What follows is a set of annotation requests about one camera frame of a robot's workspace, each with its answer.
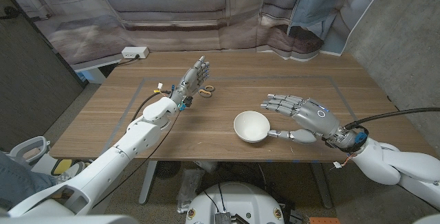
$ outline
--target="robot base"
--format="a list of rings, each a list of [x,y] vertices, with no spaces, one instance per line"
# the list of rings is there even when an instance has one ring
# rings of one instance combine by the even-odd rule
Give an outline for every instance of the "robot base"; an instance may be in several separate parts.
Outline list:
[[[186,224],[194,223],[231,223],[231,218],[225,216],[238,215],[249,224],[252,223],[273,223],[283,224],[283,214],[280,205],[268,193],[256,186],[241,182],[225,182],[212,186],[199,194],[190,204],[186,213]]]

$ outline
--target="connector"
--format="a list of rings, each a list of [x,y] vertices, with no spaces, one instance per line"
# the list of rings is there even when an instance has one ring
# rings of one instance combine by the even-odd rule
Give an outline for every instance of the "connector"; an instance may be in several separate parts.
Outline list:
[[[122,56],[125,59],[134,59],[137,55],[138,58],[144,59],[148,56],[150,53],[149,49],[147,47],[125,47],[122,50]]]

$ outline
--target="desk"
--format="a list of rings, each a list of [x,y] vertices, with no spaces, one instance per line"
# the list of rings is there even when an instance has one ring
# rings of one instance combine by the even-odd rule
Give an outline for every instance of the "desk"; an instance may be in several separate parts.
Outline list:
[[[242,111],[264,114],[272,129],[299,127],[289,117],[260,108],[268,93],[313,98],[324,104],[341,124],[396,111],[386,94],[349,54],[320,54],[306,63],[283,60],[273,53],[152,53],[146,60],[117,67],[55,143],[55,158],[94,159],[124,134],[135,110],[153,93],[177,84],[201,55],[211,65],[206,84],[216,87],[211,98],[194,96],[152,160],[211,161],[343,161],[345,153],[324,142],[301,145],[268,137],[249,144],[234,132],[234,118]],[[402,151],[435,155],[431,146],[404,116],[367,122],[373,139]],[[150,148],[139,158],[146,158]]]

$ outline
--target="scissor handle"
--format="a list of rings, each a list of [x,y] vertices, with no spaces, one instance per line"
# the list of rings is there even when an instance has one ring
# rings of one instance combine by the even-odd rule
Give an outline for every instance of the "scissor handle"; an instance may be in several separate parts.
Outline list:
[[[212,93],[210,91],[206,91],[203,89],[199,90],[199,94],[201,97],[204,97],[204,98],[210,98],[212,96]]]
[[[214,91],[214,90],[215,90],[215,87],[213,87],[213,86],[211,86],[211,85],[207,85],[207,86],[205,86],[205,90],[206,90],[206,91]]]

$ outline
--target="concrete wall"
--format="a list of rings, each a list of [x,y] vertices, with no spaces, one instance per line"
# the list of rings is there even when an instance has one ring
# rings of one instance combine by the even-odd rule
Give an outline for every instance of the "concrete wall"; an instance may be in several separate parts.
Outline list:
[[[397,108],[440,107],[440,0],[374,0],[345,52]],[[440,155],[440,113],[407,118]]]

